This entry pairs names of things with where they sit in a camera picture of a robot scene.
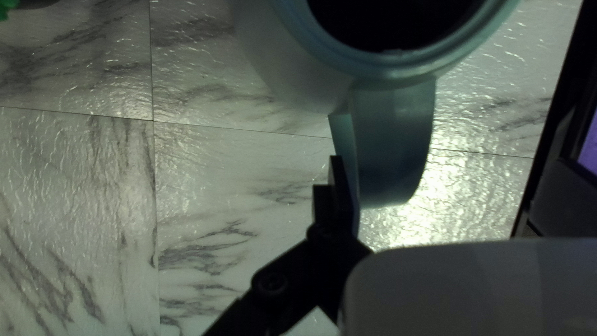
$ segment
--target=dark opening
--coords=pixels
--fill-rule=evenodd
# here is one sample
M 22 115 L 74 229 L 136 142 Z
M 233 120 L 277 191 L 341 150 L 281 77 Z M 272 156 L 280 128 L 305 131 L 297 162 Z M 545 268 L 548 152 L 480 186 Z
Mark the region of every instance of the dark opening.
M 483 0 L 307 0 L 330 35 L 353 48 L 375 53 L 414 50 L 448 36 Z

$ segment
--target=black frame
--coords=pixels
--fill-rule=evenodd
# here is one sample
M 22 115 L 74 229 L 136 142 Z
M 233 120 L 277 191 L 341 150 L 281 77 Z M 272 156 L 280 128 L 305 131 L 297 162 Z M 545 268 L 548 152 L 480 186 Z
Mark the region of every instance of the black frame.
M 558 202 L 568 201 L 565 196 L 585 200 L 573 192 L 573 187 L 555 186 L 555 174 L 565 174 L 571 183 L 578 184 L 576 187 L 585 189 L 584 198 L 593 197 L 597 190 L 597 177 L 577 162 L 597 107 L 596 18 L 597 1 L 583 1 L 511 237 L 597 235 L 597 223 L 587 214 L 576 218 L 560 216 L 548 222 L 537 216 L 538 208 L 549 209 L 548 203 L 559 206 L 560 215 L 563 211 L 578 212 L 573 202 L 560 206 Z M 566 195 L 549 197 L 554 193 Z

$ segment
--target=marble floor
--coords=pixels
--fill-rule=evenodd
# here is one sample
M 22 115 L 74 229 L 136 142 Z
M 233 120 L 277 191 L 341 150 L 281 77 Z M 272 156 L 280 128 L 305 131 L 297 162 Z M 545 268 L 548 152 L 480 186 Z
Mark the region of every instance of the marble floor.
M 523 0 L 438 81 L 426 171 L 375 251 L 508 237 L 581 0 Z M 334 154 L 225 0 L 61 0 L 0 22 L 0 335 L 199 336 L 299 242 Z M 288 334 L 332 336 L 319 310 Z

